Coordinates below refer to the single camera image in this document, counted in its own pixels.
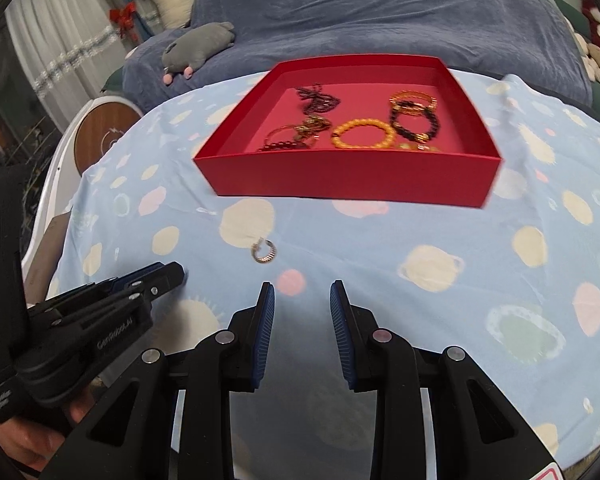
orange beaded bracelet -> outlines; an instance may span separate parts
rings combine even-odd
[[[422,99],[424,101],[428,101],[429,104],[425,106],[420,103],[413,103],[413,105],[405,106],[404,103],[400,103],[400,101],[404,101],[408,97]],[[417,92],[415,90],[398,92],[397,94],[391,96],[389,102],[391,103],[393,110],[407,115],[422,115],[423,111],[426,109],[430,112],[435,112],[436,107],[438,106],[438,101],[436,98],[430,96],[429,94],[425,94],[424,92]]]
[[[376,128],[380,128],[380,129],[384,130],[386,137],[381,142],[376,142],[375,144],[372,144],[371,146],[360,146],[358,144],[347,144],[342,139],[340,139],[340,136],[344,132],[346,132],[347,130],[350,130],[352,128],[355,128],[356,126],[375,126]],[[331,134],[331,142],[333,143],[333,145],[336,148],[353,148],[353,149],[371,148],[374,150],[384,150],[384,149],[390,148],[394,145],[395,136],[396,136],[396,133],[395,133],[394,128],[390,124],[387,124],[384,121],[381,121],[380,119],[353,119],[352,121],[348,121],[344,124],[341,124],[336,129],[334,129],[333,133]]]

human hand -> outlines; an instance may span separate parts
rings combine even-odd
[[[85,389],[70,403],[69,414],[75,422],[80,422],[93,405],[93,396]],[[42,471],[63,442],[64,437],[57,431],[18,416],[0,424],[0,447],[11,458],[36,471]]]

earring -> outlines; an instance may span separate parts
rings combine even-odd
[[[263,242],[268,245],[269,253],[267,253],[265,256],[260,257],[258,256],[258,251],[260,250],[260,247]],[[259,264],[268,264],[271,260],[273,260],[273,258],[276,257],[277,252],[278,251],[276,250],[276,246],[273,244],[273,242],[265,240],[264,238],[261,238],[251,246],[251,256]]]

sticker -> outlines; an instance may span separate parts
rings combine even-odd
[[[564,480],[557,463],[551,462],[531,480]]]

light blue bedsheet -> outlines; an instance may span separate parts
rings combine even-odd
[[[274,283],[262,387],[233,397],[236,461],[261,480],[368,478],[374,395],[342,377],[336,279],[414,346],[464,347],[571,465],[600,444],[600,124],[516,76],[455,75],[506,160],[484,209],[217,197],[191,157],[260,78],[245,76],[160,105],[85,173],[51,293],[186,267],[116,373],[142,346],[192,348]]]

